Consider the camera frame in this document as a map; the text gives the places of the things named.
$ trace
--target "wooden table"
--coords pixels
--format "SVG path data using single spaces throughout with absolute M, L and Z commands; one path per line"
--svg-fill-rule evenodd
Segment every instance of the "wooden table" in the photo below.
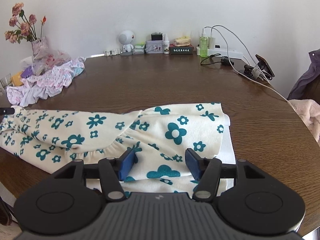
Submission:
M 235 60 L 236 68 L 243 66 Z M 320 148 L 275 92 L 230 67 L 202 67 L 196 55 L 97 57 L 88 59 L 85 67 L 69 88 L 31 108 L 126 113 L 166 104 L 220 101 L 231 118 L 236 158 L 249 160 L 303 197 L 307 211 L 299 230 L 302 236 L 320 226 Z M 16 197 L 46 176 L 0 150 L 0 181 Z

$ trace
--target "cream fabric with teal flowers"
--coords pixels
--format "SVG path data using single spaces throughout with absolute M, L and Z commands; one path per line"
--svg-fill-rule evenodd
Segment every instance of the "cream fabric with teal flowers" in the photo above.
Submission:
M 97 163 L 133 149 L 137 158 L 122 183 L 127 194 L 192 195 L 197 182 L 185 164 L 185 150 L 214 158 L 228 125 L 220 103 L 157 106 L 128 114 L 14 108 L 15 114 L 5 116 L 0 126 L 0 146 L 49 173 L 74 159 Z M 98 180 L 87 185 L 100 189 Z M 221 189 L 225 186 L 221 180 Z

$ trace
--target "pink vase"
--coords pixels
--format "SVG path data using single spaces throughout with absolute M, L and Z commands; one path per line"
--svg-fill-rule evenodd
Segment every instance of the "pink vase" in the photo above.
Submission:
M 31 42 L 33 57 L 36 57 L 41 49 L 47 49 L 47 37 L 42 37 Z

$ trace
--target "silver screw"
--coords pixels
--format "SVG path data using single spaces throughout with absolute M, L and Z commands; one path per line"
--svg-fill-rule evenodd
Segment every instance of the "silver screw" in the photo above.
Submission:
M 108 198 L 111 198 L 111 199 L 120 199 L 122 198 L 124 195 L 122 194 L 122 192 L 120 191 L 111 191 L 109 194 L 108 194 Z
M 206 190 L 200 190 L 196 192 L 196 197 L 198 198 L 209 198 L 211 196 L 211 193 Z

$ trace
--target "purple garment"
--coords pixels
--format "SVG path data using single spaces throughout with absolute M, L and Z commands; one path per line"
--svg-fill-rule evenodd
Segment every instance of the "purple garment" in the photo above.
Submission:
M 289 93 L 288 100 L 300 99 L 306 86 L 320 75 L 320 49 L 309 52 L 311 64 L 309 69 L 298 79 Z

